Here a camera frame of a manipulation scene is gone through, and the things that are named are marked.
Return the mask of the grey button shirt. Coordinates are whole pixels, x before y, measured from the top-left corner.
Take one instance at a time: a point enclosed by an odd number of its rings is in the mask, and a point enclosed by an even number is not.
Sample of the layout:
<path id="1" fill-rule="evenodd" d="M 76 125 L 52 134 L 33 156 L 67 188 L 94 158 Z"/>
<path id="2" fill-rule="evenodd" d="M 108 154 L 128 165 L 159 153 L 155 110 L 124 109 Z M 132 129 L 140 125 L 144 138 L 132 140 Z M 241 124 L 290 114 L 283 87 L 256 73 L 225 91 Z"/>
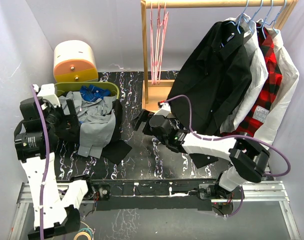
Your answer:
<path id="1" fill-rule="evenodd" d="M 116 96 L 105 96 L 94 102 L 86 101 L 78 91 L 70 91 L 66 96 L 60 96 L 59 101 L 64 114 L 70 113 L 67 100 L 72 100 L 80 125 L 78 154 L 83 157 L 99 158 L 102 150 L 110 143 L 116 117 L 113 102 Z"/>

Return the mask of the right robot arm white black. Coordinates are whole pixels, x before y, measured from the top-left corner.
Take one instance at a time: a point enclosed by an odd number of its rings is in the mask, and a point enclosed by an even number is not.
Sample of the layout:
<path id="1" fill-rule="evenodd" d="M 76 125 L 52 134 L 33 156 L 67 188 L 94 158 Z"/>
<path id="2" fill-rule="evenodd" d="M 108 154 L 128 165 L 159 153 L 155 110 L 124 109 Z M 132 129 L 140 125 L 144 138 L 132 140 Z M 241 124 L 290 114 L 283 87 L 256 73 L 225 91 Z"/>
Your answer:
<path id="1" fill-rule="evenodd" d="M 188 154 L 197 168 L 211 164 L 217 158 L 231 162 L 232 166 L 220 173 L 215 184 L 199 189 L 199 193 L 207 197 L 228 198 L 244 182 L 262 180 L 270 154 L 261 144 L 245 136 L 204 140 L 175 127 L 170 118 L 145 109 L 131 120 L 133 130 L 137 131 L 141 123 L 145 123 L 142 130 L 145 135 L 156 137 L 175 153 Z"/>

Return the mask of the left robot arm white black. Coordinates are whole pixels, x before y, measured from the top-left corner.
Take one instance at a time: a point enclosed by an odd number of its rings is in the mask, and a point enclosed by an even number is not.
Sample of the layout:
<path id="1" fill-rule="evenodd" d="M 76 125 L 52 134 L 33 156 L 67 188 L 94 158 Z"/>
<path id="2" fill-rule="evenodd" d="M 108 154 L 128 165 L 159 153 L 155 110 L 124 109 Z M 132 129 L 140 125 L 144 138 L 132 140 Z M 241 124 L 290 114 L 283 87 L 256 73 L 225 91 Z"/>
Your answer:
<path id="1" fill-rule="evenodd" d="M 28 178 L 34 229 L 30 240 L 45 240 L 80 229 L 79 208 L 83 199 L 94 196 L 95 187 L 87 175 L 73 177 L 66 190 L 59 190 L 55 174 L 56 136 L 79 130 L 74 103 L 67 101 L 65 114 L 53 83 L 31 86 L 33 97 L 20 102 L 23 119 L 14 130 L 14 144 Z"/>

